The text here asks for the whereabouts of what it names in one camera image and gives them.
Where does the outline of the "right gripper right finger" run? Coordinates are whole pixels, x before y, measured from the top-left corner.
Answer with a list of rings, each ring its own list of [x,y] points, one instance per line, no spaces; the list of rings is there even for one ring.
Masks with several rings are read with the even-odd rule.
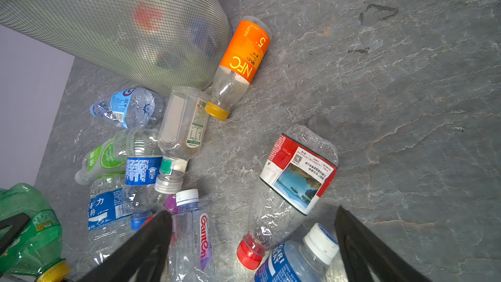
[[[348,281],[429,281],[342,206],[335,232]]]

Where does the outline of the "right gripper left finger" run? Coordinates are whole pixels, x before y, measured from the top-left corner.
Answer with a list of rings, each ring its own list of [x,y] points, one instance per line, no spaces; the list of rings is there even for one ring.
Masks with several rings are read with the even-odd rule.
[[[172,237],[172,216],[161,211],[81,281],[160,281]]]

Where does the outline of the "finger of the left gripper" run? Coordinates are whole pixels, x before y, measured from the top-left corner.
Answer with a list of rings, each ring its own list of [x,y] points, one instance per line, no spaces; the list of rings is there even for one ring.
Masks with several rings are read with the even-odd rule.
[[[8,229],[8,231],[1,237],[1,254],[6,252],[7,248],[20,235],[30,220],[31,218],[25,213],[20,213],[10,218],[1,220],[1,230],[5,228]]]

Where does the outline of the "dark green soda bottle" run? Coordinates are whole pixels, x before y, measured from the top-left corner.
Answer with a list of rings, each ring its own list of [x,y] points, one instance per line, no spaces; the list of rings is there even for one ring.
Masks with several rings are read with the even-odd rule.
[[[29,222],[1,252],[1,273],[35,281],[64,281],[70,273],[61,257],[62,226],[55,211],[34,187],[20,183],[1,190],[1,220],[26,214]]]

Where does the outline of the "clear crushed water bottle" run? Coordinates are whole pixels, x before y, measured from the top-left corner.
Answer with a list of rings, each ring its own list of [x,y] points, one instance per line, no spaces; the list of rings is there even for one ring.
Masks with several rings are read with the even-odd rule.
[[[176,194],[173,237],[169,249],[170,281],[215,281],[211,241],[213,218],[198,189]]]

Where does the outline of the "clear square plastic container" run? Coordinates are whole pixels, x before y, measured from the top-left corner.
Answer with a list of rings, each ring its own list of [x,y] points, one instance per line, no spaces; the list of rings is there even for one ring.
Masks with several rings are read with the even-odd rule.
[[[172,89],[158,138],[165,157],[188,161],[200,151],[208,121],[208,101],[208,94],[197,88]]]

